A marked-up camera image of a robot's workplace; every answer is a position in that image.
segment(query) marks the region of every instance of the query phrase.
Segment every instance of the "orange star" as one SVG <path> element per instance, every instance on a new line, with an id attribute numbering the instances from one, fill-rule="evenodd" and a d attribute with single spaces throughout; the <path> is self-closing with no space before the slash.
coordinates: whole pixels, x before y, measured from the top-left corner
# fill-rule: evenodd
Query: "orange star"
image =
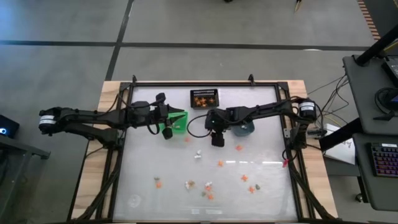
<path id="1" fill-rule="evenodd" d="M 241 177 L 241 179 L 243 180 L 243 181 L 247 181 L 248 180 L 248 177 L 246 176 L 246 175 L 243 175 L 242 177 Z"/>
<path id="2" fill-rule="evenodd" d="M 250 191 L 250 193 L 253 194 L 253 193 L 254 193 L 254 187 L 250 186 L 250 187 L 249 187 L 249 191 Z"/>
<path id="3" fill-rule="evenodd" d="M 235 149 L 236 149 L 236 150 L 238 150 L 238 151 L 240 151 L 240 150 L 242 150 L 242 149 L 243 149 L 243 146 L 241 146 L 241 145 L 237 145 L 237 146 L 235 147 Z"/>
<path id="4" fill-rule="evenodd" d="M 160 181 L 156 182 L 156 188 L 157 189 L 162 188 L 162 183 Z"/>

